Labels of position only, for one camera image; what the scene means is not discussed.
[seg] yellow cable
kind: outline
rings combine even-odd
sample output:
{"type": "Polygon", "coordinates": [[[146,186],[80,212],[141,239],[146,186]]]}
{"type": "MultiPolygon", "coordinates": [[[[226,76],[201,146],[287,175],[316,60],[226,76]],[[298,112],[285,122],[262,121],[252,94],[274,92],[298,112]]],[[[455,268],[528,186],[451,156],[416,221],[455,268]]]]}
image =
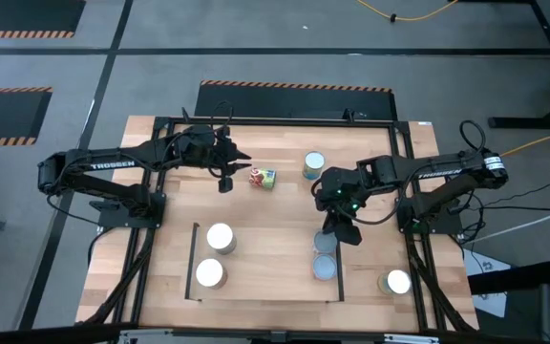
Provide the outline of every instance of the yellow cable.
{"type": "Polygon", "coordinates": [[[513,154],[513,153],[515,153],[515,152],[517,152],[517,151],[520,151],[520,150],[523,149],[523,148],[527,148],[527,147],[529,147],[529,146],[531,146],[531,145],[535,145],[535,144],[537,144],[537,143],[545,142],[546,140],[550,140],[550,136],[549,136],[549,137],[546,137],[546,138],[539,139],[539,140],[531,141],[530,143],[525,143],[525,144],[523,144],[523,145],[520,146],[520,147],[517,147],[517,148],[515,148],[515,149],[511,149],[510,151],[508,151],[508,152],[506,152],[506,153],[504,153],[504,154],[500,154],[500,156],[501,156],[501,157],[506,157],[507,155],[511,155],[511,154],[513,154]]]}
{"type": "MultiPolygon", "coordinates": [[[[366,6],[367,8],[373,10],[374,12],[380,14],[381,16],[384,16],[384,17],[386,17],[386,18],[388,18],[388,19],[391,18],[390,15],[387,15],[387,14],[383,13],[382,11],[380,11],[380,10],[374,8],[373,6],[371,6],[371,5],[367,4],[367,3],[365,3],[365,2],[362,1],[362,0],[356,0],[356,1],[359,2],[360,4],[366,6]]],[[[436,11],[430,13],[430,14],[426,14],[426,15],[423,15],[423,16],[420,16],[420,17],[415,17],[415,18],[405,18],[405,17],[396,16],[395,20],[400,20],[400,21],[419,21],[419,20],[423,20],[423,19],[428,19],[428,18],[430,18],[431,16],[433,16],[433,15],[435,15],[435,14],[438,14],[438,13],[441,12],[441,11],[446,10],[446,9],[449,8],[451,5],[455,4],[457,1],[458,1],[458,0],[454,0],[454,1],[452,1],[451,3],[449,3],[449,4],[447,4],[447,5],[443,6],[443,7],[441,7],[440,9],[438,9],[438,10],[436,10],[436,11]]]]}

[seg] robotic arm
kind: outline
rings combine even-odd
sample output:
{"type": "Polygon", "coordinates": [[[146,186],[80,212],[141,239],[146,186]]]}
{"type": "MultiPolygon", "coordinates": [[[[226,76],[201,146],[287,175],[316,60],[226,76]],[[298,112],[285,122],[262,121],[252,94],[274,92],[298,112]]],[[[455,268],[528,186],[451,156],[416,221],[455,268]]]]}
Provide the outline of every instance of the robotic arm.
{"type": "Polygon", "coordinates": [[[324,171],[311,192],[317,209],[328,213],[324,232],[334,232],[340,241],[358,245],[362,237],[352,221],[379,225],[397,214],[402,227],[420,232],[422,227],[418,224],[427,227],[430,219],[457,197],[476,188],[500,188],[507,181],[508,174],[499,155],[482,148],[422,159],[381,156],[358,161],[353,170],[331,167],[324,171]],[[452,175],[457,177],[432,192],[419,192],[409,199],[404,194],[412,181],[452,175]],[[322,188],[315,191],[319,183],[322,188]],[[370,196],[400,188],[401,198],[386,218],[377,222],[356,218],[357,210],[366,206],[370,196]]]}
{"type": "Polygon", "coordinates": [[[219,190],[233,188],[230,178],[251,159],[237,149],[228,137],[227,126],[213,130],[208,125],[193,125],[181,133],[148,140],[137,147],[113,149],[72,149],[56,153],[38,164],[38,188],[48,196],[80,192],[105,199],[91,202],[101,212],[99,224],[114,227],[158,227],[164,208],[164,194],[150,193],[146,185],[130,186],[85,175],[86,172],[143,167],[153,172],[180,166],[207,168],[219,178],[219,190]]]}

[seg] gray floor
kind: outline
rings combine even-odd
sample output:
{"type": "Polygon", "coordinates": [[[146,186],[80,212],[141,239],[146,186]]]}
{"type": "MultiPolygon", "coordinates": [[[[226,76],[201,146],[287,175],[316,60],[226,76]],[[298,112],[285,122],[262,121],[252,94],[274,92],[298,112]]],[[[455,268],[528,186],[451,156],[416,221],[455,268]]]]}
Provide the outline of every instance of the gray floor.
{"type": "MultiPolygon", "coordinates": [[[[442,1],[373,0],[380,10],[419,15],[442,1]]],[[[122,0],[91,0],[71,40],[0,40],[0,47],[108,47],[122,0]]],[[[541,1],[550,21],[550,2],[541,1]]],[[[386,19],[353,1],[136,0],[124,48],[163,47],[547,47],[529,7],[457,4],[417,23],[386,19]]],[[[0,331],[15,327],[52,211],[35,187],[35,165],[77,144],[104,63],[103,56],[0,56],[0,87],[53,86],[53,100],[35,146],[0,148],[0,331]]],[[[434,124],[440,151],[464,147],[457,133],[470,118],[485,128],[488,147],[504,152],[549,131],[489,130],[490,116],[535,117],[550,109],[550,58],[334,55],[121,56],[99,113],[91,148],[119,144],[130,115],[178,116],[194,109],[202,79],[309,82],[389,87],[398,114],[434,124]]],[[[550,183],[550,141],[506,159],[511,175],[483,201],[550,183]]],[[[87,199],[72,212],[95,218],[87,199]]],[[[510,202],[550,206],[550,189],[510,202]]],[[[542,213],[489,212],[485,232],[534,220],[542,213]]],[[[475,214],[466,214],[470,223],[475,214]]],[[[74,321],[95,228],[67,222],[35,325],[74,321]]],[[[550,260],[550,223],[476,245],[514,265],[550,260]]]]}

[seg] wooden tabletop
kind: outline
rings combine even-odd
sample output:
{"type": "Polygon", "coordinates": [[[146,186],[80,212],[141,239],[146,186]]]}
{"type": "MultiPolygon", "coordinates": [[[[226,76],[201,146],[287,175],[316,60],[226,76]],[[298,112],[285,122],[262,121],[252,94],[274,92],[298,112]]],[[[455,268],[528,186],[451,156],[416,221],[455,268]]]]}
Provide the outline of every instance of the wooden tabletop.
{"type": "MultiPolygon", "coordinates": [[[[129,117],[122,146],[149,140],[154,117],[129,117]]],[[[437,155],[434,130],[428,122],[410,122],[416,157],[437,155]]],[[[176,131],[183,126],[176,126],[176,131]]],[[[386,129],[299,126],[231,126],[231,138],[252,157],[256,167],[277,170],[272,190],[247,181],[248,170],[233,176],[233,191],[218,193],[217,180],[206,170],[180,168],[166,175],[165,217],[157,230],[139,325],[221,329],[281,329],[342,332],[415,332],[418,330],[413,294],[390,296],[377,288],[377,278],[392,269],[409,270],[404,237],[395,217],[380,226],[362,226],[360,246],[341,245],[345,301],[337,300],[336,279],[312,279],[312,235],[325,213],[315,210],[301,170],[312,150],[326,157],[327,165],[353,168],[355,162],[391,154],[386,129]],[[217,258],[229,270],[229,281],[216,292],[192,281],[185,300],[186,273],[194,223],[204,231],[214,223],[229,224],[238,247],[222,257],[200,249],[196,259],[217,258]]],[[[398,138],[404,152],[402,137],[398,138]]],[[[116,183],[140,183],[142,170],[117,170],[116,183]]],[[[442,179],[422,181],[432,190],[442,179]]],[[[358,211],[365,220],[387,215],[395,193],[374,196],[358,211]]],[[[92,315],[119,280],[130,230],[112,230],[95,245],[93,261],[77,312],[77,320],[92,315]]],[[[477,328],[476,313],[459,247],[447,236],[432,235],[434,262],[440,287],[464,319],[477,328]]],[[[435,328],[430,293],[423,286],[429,326],[435,328]]],[[[127,293],[123,319],[130,317],[135,286],[127,293]]]]}

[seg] black mat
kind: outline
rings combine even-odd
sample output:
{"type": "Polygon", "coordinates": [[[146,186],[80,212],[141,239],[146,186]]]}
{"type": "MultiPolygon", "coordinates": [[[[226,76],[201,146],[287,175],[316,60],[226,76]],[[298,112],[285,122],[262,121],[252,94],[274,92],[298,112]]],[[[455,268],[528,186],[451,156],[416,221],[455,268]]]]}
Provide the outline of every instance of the black mat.
{"type": "Polygon", "coordinates": [[[84,0],[0,0],[0,38],[70,38],[84,0]]]}
{"type": "Polygon", "coordinates": [[[31,145],[37,141],[53,89],[0,89],[0,146],[31,145]]]}
{"type": "Polygon", "coordinates": [[[235,117],[341,118],[346,108],[356,119],[397,120],[391,89],[282,82],[204,80],[195,116],[209,117],[219,102],[234,104],[235,117]]]}

